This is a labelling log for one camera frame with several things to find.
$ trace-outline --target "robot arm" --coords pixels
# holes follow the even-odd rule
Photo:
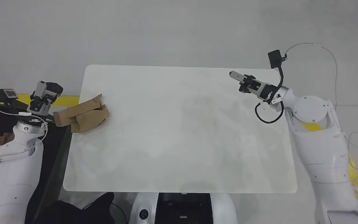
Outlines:
[[[291,140],[315,193],[316,223],[333,223],[337,217],[339,223],[350,223],[351,217],[355,217],[352,223],[358,222],[358,200],[348,174],[349,152],[333,104],[317,96],[296,97],[290,88],[277,88],[235,71],[230,77],[239,81],[240,92],[255,94],[271,108],[285,112]],[[314,124],[317,131],[303,128],[307,124]]]
[[[0,146],[0,223],[25,223],[27,205],[41,173],[44,145],[38,137],[46,137],[45,116],[62,90],[57,83],[39,82],[30,97],[32,101],[27,110],[31,113],[22,115],[23,119],[13,127],[14,138]],[[12,109],[11,103],[17,94],[14,90],[1,92],[5,93],[1,100]]]

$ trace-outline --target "cardboard piece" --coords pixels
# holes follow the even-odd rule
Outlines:
[[[56,126],[71,125],[72,133],[80,133],[102,124],[110,114],[106,105],[101,105],[101,97],[99,94],[92,100],[54,112]]]

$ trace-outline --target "yellow stripe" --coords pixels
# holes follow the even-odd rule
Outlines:
[[[301,124],[302,124],[302,126],[304,126],[310,132],[316,132],[318,130],[322,130],[322,127],[319,126],[319,124],[316,124],[316,123],[313,123],[313,124],[301,123]]]
[[[304,123],[301,123],[302,126],[304,126],[307,130],[309,130],[310,132],[315,132],[315,131],[318,131],[318,130],[322,130],[322,127],[319,125],[319,124],[304,124]],[[354,162],[354,159],[353,159],[353,156],[351,155],[350,157],[350,161],[351,161],[351,164],[354,166],[354,167],[357,167],[355,162]],[[358,187],[358,180],[355,181],[355,183],[353,183],[353,181],[358,178],[358,171],[356,169],[354,169],[351,164],[349,164],[349,167],[348,167],[348,173],[349,173],[349,178],[351,180],[351,183],[352,184],[355,184],[356,187]]]
[[[25,104],[30,103],[29,94],[18,94],[18,101],[21,101]],[[79,96],[59,96],[53,106],[75,106],[79,102]]]

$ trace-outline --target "white table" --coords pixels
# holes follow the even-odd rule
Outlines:
[[[259,121],[259,99],[238,92],[231,70],[279,82],[268,69],[88,66],[80,102],[103,94],[110,117],[73,134],[64,189],[295,192],[285,118]],[[259,113],[277,116],[271,109]]]

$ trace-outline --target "black fabric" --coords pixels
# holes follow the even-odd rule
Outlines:
[[[46,208],[34,224],[114,224],[110,213],[113,198],[114,193],[108,192],[84,210],[59,200]]]

